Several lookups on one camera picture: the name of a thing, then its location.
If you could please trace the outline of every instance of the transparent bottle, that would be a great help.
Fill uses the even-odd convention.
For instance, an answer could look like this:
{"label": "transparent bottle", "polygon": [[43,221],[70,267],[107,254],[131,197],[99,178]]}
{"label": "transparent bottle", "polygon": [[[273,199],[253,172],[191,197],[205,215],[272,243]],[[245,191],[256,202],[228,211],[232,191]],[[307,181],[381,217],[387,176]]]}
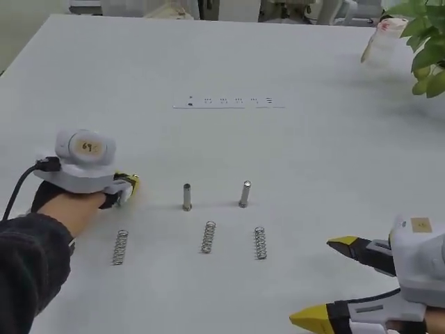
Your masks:
{"label": "transparent bottle", "polygon": [[361,62],[369,69],[384,70],[391,62],[394,49],[408,21],[401,18],[382,20],[363,52]]}

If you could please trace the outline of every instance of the white wall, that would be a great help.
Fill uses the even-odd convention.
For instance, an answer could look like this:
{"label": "white wall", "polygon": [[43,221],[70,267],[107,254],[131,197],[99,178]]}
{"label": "white wall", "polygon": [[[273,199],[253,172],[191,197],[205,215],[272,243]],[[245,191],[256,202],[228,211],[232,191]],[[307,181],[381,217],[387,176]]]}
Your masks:
{"label": "white wall", "polygon": [[18,55],[52,13],[63,12],[63,0],[0,0],[0,71]]}

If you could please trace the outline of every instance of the black glove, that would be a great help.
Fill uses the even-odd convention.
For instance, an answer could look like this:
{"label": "black glove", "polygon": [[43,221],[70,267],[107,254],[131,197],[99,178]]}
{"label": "black glove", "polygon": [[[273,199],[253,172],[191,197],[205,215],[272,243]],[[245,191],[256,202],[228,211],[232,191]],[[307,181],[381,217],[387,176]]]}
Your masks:
{"label": "black glove", "polygon": [[[62,189],[55,184],[43,181],[35,193],[33,204],[31,205],[31,212],[37,212],[43,205],[47,204],[50,200],[62,193],[69,193],[73,196],[78,195],[75,193],[70,193],[69,191]],[[119,193],[115,193],[114,195],[109,195],[106,193],[105,195],[105,202],[99,207],[100,209],[109,209],[110,207],[114,206],[114,204],[119,200],[120,196]]]}

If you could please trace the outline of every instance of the white device housing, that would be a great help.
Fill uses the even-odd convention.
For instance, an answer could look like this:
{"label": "white device housing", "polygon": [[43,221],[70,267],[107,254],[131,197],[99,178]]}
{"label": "white device housing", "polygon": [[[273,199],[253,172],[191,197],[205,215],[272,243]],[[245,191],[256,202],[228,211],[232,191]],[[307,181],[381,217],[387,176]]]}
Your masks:
{"label": "white device housing", "polygon": [[399,216],[389,240],[403,298],[445,308],[445,224]]}
{"label": "white device housing", "polygon": [[61,170],[34,174],[72,193],[104,191],[113,184],[115,141],[88,130],[63,130],[56,137]]}

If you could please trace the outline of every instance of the sticker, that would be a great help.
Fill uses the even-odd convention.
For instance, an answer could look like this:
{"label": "sticker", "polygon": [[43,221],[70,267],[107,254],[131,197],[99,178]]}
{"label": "sticker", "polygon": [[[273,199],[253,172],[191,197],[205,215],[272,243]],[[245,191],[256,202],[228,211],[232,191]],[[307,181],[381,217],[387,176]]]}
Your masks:
{"label": "sticker", "polygon": [[76,142],[75,151],[79,154],[98,156],[102,154],[102,143],[79,140]]}
{"label": "sticker", "polygon": [[432,232],[429,218],[411,218],[411,226],[414,233]]}

